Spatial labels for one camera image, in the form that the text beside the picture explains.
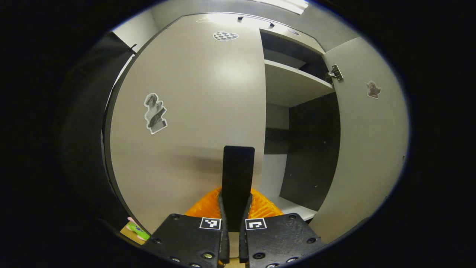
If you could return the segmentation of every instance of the small brown sticker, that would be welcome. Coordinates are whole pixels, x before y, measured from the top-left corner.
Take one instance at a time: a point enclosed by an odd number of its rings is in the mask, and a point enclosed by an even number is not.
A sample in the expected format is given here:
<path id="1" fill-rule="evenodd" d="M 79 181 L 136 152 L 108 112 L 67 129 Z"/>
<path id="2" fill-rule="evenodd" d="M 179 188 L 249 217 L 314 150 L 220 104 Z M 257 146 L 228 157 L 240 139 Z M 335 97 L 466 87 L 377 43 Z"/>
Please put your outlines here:
<path id="1" fill-rule="evenodd" d="M 370 80 L 367 83 L 365 83 L 368 88 L 368 93 L 367 96 L 378 99 L 378 95 L 380 94 L 381 89 L 377 87 L 374 81 Z"/>

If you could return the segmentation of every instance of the screw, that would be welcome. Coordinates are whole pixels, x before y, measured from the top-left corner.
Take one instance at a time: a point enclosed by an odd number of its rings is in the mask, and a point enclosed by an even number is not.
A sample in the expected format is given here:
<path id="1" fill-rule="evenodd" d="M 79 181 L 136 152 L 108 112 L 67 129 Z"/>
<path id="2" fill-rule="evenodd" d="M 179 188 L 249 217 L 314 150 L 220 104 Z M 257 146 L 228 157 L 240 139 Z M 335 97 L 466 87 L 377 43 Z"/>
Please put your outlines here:
<path id="1" fill-rule="evenodd" d="M 213 254 L 211 254 L 209 252 L 208 253 L 203 253 L 202 257 L 207 258 L 207 259 L 211 259 L 211 258 L 213 258 Z"/>
<path id="2" fill-rule="evenodd" d="M 253 258 L 255 259 L 262 259 L 264 258 L 266 255 L 264 253 L 256 253 L 255 255 L 253 255 Z"/>

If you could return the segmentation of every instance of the door hinge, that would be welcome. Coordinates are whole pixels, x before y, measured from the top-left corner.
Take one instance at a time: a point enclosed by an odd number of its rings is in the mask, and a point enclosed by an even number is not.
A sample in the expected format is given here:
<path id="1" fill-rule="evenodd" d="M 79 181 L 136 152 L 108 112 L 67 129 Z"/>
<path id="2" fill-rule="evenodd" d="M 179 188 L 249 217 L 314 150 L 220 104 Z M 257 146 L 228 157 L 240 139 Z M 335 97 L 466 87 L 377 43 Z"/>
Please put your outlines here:
<path id="1" fill-rule="evenodd" d="M 332 80 L 332 77 L 337 78 L 337 80 L 341 81 L 344 79 L 342 74 L 340 73 L 339 67 L 336 65 L 332 65 L 332 71 L 327 73 L 327 78 L 326 80 Z"/>

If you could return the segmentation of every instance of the black background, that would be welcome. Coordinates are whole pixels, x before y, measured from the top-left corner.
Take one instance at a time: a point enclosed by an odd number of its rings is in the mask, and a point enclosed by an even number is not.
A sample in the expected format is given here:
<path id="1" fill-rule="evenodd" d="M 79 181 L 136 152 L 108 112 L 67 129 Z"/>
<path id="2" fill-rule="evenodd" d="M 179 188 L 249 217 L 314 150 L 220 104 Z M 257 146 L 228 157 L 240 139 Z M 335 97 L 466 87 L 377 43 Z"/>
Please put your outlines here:
<path id="1" fill-rule="evenodd" d="M 471 266 L 474 209 L 465 119 L 472 73 L 469 6 L 458 1 L 322 1 L 393 63 L 412 121 L 408 163 L 392 195 L 353 235 L 308 267 Z M 111 235 L 66 182 L 51 124 L 66 71 L 107 30 L 151 1 L 6 1 L 3 262 L 7 267 L 160 267 Z"/>

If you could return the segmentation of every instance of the cabinet door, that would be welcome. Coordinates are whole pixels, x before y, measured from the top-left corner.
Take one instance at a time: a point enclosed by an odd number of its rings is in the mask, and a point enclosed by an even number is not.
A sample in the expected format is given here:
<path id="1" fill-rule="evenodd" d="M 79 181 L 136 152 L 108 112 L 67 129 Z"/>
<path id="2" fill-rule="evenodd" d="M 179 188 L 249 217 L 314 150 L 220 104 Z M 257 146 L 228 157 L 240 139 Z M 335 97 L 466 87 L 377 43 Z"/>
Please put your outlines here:
<path id="1" fill-rule="evenodd" d="M 405 98 L 390 66 L 364 39 L 323 55 L 344 79 L 333 79 L 340 113 L 340 150 L 324 203 L 310 226 L 328 243 L 349 231 L 384 201 L 398 180 L 409 139 Z M 368 96 L 373 81 L 380 94 Z"/>
<path id="2" fill-rule="evenodd" d="M 217 41 L 215 32 L 238 38 Z M 156 93 L 168 126 L 146 128 L 145 98 Z M 164 30 L 138 55 L 112 114 L 110 151 L 125 202 L 155 231 L 221 186 L 223 148 L 255 148 L 253 187 L 261 180 L 266 88 L 258 28 L 216 23 Z"/>

